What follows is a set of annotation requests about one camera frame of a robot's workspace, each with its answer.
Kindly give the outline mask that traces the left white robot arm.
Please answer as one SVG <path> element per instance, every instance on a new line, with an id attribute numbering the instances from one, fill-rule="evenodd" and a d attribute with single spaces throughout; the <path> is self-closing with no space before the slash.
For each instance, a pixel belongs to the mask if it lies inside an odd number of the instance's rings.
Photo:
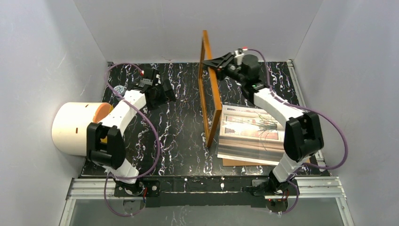
<path id="1" fill-rule="evenodd" d="M 108 170 L 115 180 L 125 184 L 135 184 L 138 178 L 152 172 L 140 174 L 127 160 L 123 135 L 136 116 L 149 119 L 140 111 L 147 107 L 155 110 L 160 105 L 175 101 L 173 88 L 169 80 L 162 80 L 157 69 L 144 69 L 140 77 L 129 83 L 124 95 L 115 108 L 99 122 L 87 126 L 86 158 Z"/>

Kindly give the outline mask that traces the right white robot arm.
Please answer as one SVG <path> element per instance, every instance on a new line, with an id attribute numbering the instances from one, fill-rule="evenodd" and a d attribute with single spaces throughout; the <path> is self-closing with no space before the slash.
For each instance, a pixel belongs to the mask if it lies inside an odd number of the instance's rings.
<path id="1" fill-rule="evenodd" d="M 304 112 L 296 105 L 289 106 L 278 97 L 270 85 L 261 81 L 258 57 L 245 54 L 242 49 L 202 63 L 215 70 L 218 80 L 229 77 L 240 83 L 242 95 L 283 126 L 285 152 L 265 183 L 270 190 L 282 190 L 292 181 L 294 172 L 324 147 L 319 116 L 311 111 Z"/>

